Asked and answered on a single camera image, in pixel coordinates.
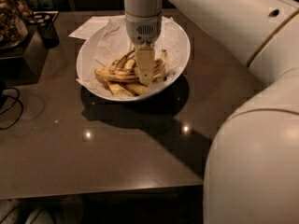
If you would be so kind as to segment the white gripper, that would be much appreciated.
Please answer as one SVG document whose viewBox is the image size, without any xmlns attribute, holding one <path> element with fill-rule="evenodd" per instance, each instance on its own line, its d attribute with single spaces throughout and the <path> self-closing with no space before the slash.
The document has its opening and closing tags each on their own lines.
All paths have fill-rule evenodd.
<svg viewBox="0 0 299 224">
<path fill-rule="evenodd" d="M 140 83 L 148 86 L 153 77 L 155 59 L 155 50 L 151 46 L 161 34 L 162 14 L 140 17 L 126 12 L 125 23 L 130 40 L 136 48 L 141 47 L 135 51 L 137 74 Z"/>
</svg>

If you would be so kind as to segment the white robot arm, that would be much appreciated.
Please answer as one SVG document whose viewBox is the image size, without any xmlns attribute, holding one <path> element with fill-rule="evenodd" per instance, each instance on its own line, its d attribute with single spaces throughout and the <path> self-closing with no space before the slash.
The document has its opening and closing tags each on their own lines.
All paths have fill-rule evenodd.
<svg viewBox="0 0 299 224">
<path fill-rule="evenodd" d="M 156 22 L 163 0 L 124 0 L 127 29 Z M 168 0 L 234 61 L 219 98 L 233 105 L 205 163 L 205 224 L 299 224 L 298 4 Z"/>
</svg>

